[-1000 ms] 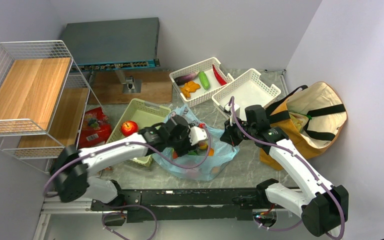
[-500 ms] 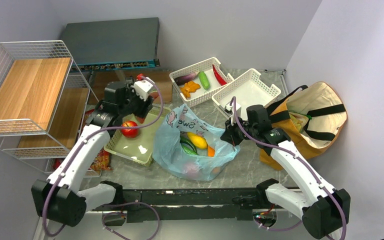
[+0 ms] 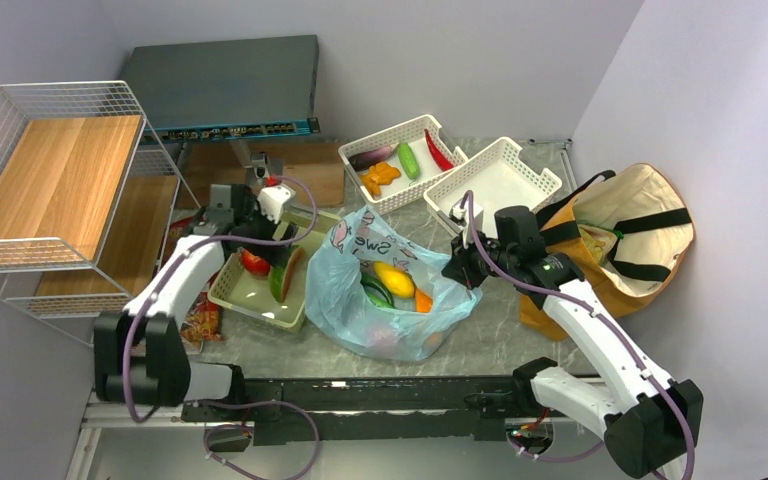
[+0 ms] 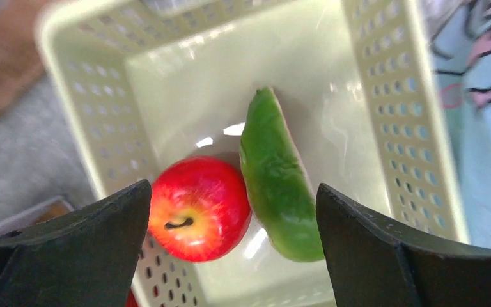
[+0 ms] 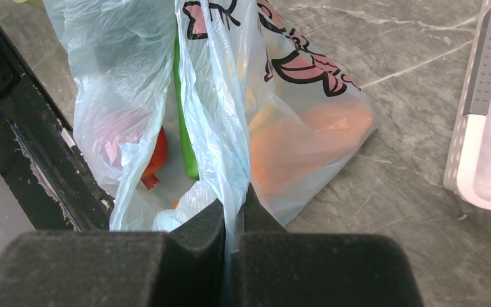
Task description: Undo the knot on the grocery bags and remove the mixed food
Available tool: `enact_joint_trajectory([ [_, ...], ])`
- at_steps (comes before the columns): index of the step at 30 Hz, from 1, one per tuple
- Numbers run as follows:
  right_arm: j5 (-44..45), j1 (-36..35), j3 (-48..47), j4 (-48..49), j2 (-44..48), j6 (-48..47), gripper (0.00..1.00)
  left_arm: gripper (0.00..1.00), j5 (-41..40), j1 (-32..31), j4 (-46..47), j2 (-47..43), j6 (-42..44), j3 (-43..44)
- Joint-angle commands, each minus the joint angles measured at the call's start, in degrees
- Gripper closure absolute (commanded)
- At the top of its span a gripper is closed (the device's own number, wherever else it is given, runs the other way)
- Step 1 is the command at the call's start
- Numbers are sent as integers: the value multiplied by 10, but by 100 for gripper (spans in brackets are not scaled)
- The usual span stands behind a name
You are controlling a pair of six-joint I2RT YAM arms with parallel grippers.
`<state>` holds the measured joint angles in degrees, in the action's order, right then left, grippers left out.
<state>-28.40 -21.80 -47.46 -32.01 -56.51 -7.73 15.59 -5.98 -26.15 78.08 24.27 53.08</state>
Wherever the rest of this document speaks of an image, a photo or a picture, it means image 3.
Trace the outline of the toy watermelon slice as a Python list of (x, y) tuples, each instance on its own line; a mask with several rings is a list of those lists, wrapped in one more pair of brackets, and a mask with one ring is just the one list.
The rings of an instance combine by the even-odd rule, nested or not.
[(272, 264), (269, 272), (269, 289), (276, 302), (283, 303), (289, 293), (297, 263), (304, 257), (305, 249), (298, 245), (288, 246)]

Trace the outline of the green toy vegetable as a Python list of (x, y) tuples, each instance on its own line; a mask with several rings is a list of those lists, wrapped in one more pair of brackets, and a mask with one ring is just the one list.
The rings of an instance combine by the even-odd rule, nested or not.
[(376, 276), (366, 272), (361, 273), (360, 284), (367, 298), (377, 307), (394, 309), (394, 298), (383, 282)]

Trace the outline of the orange toy carrot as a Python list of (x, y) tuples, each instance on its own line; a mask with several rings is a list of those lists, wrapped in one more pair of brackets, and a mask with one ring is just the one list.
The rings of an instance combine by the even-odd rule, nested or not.
[(414, 291), (414, 303), (418, 313), (430, 313), (433, 308), (433, 299), (420, 289)]

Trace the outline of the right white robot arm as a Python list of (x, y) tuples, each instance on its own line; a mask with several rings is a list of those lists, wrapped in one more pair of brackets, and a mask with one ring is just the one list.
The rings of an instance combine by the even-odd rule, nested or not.
[(469, 289), (489, 276), (509, 281), (575, 342), (604, 385), (597, 387), (548, 359), (514, 373), (511, 401), (534, 415), (545, 407), (601, 438), (614, 463), (629, 477), (662, 477), (684, 459), (693, 475), (703, 406), (691, 380), (677, 382), (625, 333), (598, 299), (582, 270), (563, 253), (549, 253), (536, 216), (525, 206), (496, 212), (497, 235), (479, 231), (481, 213), (470, 197), (451, 210), (462, 230), (451, 243), (445, 277)]

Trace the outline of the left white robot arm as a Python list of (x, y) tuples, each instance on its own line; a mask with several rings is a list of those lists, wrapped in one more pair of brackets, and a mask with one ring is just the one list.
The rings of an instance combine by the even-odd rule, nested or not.
[(208, 281), (240, 247), (265, 260), (287, 257), (302, 234), (274, 234), (295, 195), (282, 177), (254, 192), (243, 184), (214, 185), (210, 202), (185, 227), (173, 254), (149, 285), (121, 310), (94, 322), (94, 387), (99, 400), (175, 407), (208, 400), (224, 420), (247, 406), (240, 367), (192, 361), (180, 330)]

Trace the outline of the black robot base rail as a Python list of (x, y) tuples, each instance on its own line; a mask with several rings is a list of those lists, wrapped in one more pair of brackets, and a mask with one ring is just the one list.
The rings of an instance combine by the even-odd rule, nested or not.
[(308, 440), (469, 437), (503, 441), (543, 422), (544, 408), (523, 399), (509, 375), (346, 379), (249, 379), (240, 400), (183, 407), (187, 423), (246, 425), (257, 446)]

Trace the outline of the yellow canvas tote bag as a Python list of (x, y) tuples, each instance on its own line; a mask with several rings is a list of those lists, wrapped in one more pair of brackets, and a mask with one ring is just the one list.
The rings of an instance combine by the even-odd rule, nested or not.
[(680, 194), (645, 163), (595, 175), (536, 218), (548, 252), (568, 255), (615, 318), (654, 300), (695, 235)]

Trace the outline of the blue printed plastic grocery bag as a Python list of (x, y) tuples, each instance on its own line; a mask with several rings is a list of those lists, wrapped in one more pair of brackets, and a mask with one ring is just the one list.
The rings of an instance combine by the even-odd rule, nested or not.
[(424, 360), (482, 298), (480, 289), (444, 277), (449, 259), (363, 207), (331, 227), (310, 258), (306, 317), (356, 354)]

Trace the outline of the yellow toy lemon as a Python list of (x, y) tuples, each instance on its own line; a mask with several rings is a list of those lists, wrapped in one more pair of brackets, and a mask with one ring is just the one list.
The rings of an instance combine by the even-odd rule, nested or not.
[(403, 299), (414, 296), (415, 284), (411, 276), (404, 271), (384, 262), (374, 262), (373, 270), (380, 282), (393, 296)]

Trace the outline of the red toy apple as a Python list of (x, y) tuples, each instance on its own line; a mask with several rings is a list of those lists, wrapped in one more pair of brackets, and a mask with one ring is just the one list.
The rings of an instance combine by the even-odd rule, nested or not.
[(248, 250), (241, 252), (240, 262), (244, 270), (255, 277), (267, 277), (272, 269), (269, 262)]

